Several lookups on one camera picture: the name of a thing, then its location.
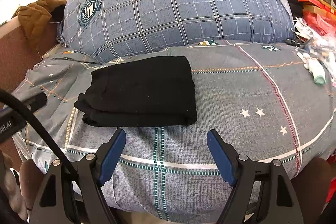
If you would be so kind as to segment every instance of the wall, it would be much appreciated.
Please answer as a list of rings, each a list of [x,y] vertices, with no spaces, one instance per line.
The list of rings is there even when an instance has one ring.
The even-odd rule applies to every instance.
[[[19,7],[19,0],[0,0],[0,24],[11,19]]]

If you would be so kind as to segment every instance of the circular emblem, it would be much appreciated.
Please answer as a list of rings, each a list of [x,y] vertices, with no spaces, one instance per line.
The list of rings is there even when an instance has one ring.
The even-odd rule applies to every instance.
[[[94,17],[95,13],[100,10],[102,0],[87,0],[80,10],[79,24],[86,26]]]

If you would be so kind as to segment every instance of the metal screw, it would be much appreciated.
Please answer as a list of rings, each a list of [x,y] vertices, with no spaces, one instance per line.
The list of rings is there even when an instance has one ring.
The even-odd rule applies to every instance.
[[[279,160],[273,160],[273,164],[275,166],[280,166],[281,165],[281,161],[279,161]]]
[[[93,159],[95,158],[95,155],[94,155],[93,153],[90,153],[90,154],[87,154],[87,155],[85,156],[85,158],[86,158],[87,160],[93,160]]]
[[[61,161],[60,161],[59,159],[54,160],[54,161],[52,162],[52,164],[53,164],[54,166],[58,166],[60,163],[61,163]]]
[[[248,159],[248,157],[245,154],[240,154],[238,158],[243,161],[246,161]]]

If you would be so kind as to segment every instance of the folded black shirt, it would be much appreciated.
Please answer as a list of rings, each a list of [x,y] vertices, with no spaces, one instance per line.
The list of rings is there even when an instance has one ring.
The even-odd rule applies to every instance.
[[[190,125],[197,121],[191,68],[184,56],[157,56],[91,73],[75,107],[97,127]]]

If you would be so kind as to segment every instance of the star pattern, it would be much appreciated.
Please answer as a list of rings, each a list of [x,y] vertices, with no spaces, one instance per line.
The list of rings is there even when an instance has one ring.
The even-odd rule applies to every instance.
[[[244,110],[244,108],[241,109],[241,113],[239,113],[241,115],[244,116],[244,118],[246,118],[246,116],[250,116],[249,111],[248,110]]]
[[[280,132],[282,133],[282,135],[285,135],[285,133],[287,133],[286,127],[281,127]]]
[[[261,117],[262,115],[265,115],[264,114],[264,112],[263,112],[263,109],[259,109],[259,108],[257,108],[257,112],[256,112],[256,114],[259,114],[259,116]]]

